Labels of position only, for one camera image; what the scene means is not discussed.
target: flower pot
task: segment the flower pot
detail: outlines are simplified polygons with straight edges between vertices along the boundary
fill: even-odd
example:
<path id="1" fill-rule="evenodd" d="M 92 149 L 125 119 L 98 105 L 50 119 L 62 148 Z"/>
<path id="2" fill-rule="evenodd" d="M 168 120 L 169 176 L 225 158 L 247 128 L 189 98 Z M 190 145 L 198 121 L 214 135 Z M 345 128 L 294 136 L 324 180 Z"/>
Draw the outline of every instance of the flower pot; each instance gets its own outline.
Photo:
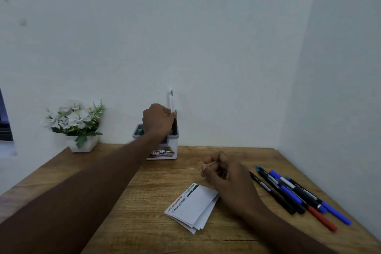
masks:
<path id="1" fill-rule="evenodd" d="M 77 142 L 75 141 L 77 137 L 75 136 L 66 136 L 66 144 L 73 153 L 88 153 L 95 148 L 98 144 L 99 136 L 88 136 L 87 140 L 83 146 L 78 149 Z"/>

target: paper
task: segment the paper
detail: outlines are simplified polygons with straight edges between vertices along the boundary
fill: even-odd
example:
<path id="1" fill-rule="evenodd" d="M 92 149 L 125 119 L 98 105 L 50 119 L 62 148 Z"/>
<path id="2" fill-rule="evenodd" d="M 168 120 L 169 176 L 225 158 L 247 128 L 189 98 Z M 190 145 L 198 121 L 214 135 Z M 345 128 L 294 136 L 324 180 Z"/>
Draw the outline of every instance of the paper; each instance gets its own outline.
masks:
<path id="1" fill-rule="evenodd" d="M 204 228 L 217 200 L 217 191 L 193 183 L 164 213 L 194 234 Z"/>

